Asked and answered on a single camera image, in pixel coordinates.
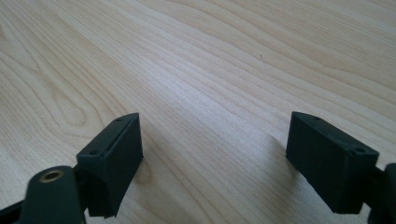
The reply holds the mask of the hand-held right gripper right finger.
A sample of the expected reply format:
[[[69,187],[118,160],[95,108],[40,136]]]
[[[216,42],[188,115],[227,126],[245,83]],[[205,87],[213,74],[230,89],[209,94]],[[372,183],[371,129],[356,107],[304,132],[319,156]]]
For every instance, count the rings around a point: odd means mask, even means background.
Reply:
[[[286,158],[337,214],[358,214],[379,153],[324,119],[292,112]]]

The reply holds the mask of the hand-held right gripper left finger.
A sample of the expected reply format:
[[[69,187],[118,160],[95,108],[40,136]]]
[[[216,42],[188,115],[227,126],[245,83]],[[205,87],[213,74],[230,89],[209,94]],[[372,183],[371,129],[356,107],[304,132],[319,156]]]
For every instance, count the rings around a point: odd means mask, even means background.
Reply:
[[[82,204],[91,217],[115,217],[143,160],[139,114],[111,121],[78,154]]]

